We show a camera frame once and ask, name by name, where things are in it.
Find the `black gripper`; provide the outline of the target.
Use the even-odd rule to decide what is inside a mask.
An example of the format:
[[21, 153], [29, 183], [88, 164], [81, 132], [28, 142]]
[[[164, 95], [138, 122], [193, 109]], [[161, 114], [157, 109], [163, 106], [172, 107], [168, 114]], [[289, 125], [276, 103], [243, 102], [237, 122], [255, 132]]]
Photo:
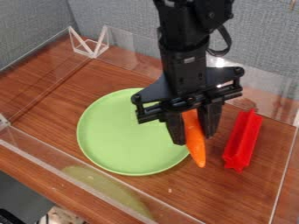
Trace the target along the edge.
[[224, 101], [241, 95], [240, 66], [207, 65], [203, 49], [173, 51], [160, 49], [163, 74], [130, 97], [138, 123], [165, 122], [172, 143], [185, 145], [184, 111], [197, 110], [204, 137], [211, 138], [219, 127]]

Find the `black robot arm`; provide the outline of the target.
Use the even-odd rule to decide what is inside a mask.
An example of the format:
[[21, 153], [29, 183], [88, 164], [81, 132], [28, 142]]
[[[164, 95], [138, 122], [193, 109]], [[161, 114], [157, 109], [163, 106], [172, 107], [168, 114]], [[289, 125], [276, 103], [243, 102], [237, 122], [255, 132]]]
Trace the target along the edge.
[[215, 135], [227, 100], [241, 96], [244, 68], [207, 66], [207, 57], [220, 57], [228, 48], [209, 48], [217, 32], [232, 43], [224, 23], [233, 18], [233, 0], [153, 0], [159, 14], [157, 44], [163, 73], [148, 87], [130, 97], [140, 123], [165, 124], [172, 142], [184, 145], [183, 112], [193, 110], [203, 135]]

